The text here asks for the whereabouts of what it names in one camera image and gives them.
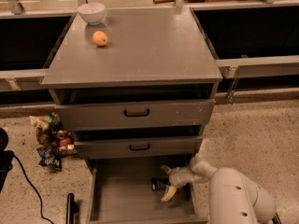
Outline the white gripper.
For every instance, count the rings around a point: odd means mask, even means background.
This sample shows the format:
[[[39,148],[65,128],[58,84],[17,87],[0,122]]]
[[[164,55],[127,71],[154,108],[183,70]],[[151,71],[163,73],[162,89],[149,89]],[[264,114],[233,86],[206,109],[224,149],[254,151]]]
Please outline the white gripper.
[[[167,175],[169,175],[169,182],[172,185],[167,186],[165,189],[164,196],[161,199],[161,201],[164,203],[173,198],[178,188],[181,188],[194,181],[194,172],[189,166],[171,169],[166,165],[162,165],[160,168],[164,170]]]

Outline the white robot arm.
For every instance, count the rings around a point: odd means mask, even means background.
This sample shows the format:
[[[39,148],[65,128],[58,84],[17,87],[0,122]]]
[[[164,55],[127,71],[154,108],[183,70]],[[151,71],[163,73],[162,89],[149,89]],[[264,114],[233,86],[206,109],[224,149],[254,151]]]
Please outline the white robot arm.
[[[267,224],[277,213],[274,197],[236,169],[213,167],[198,156],[183,167],[162,169],[169,179],[162,202],[187,184],[209,181],[209,224]]]

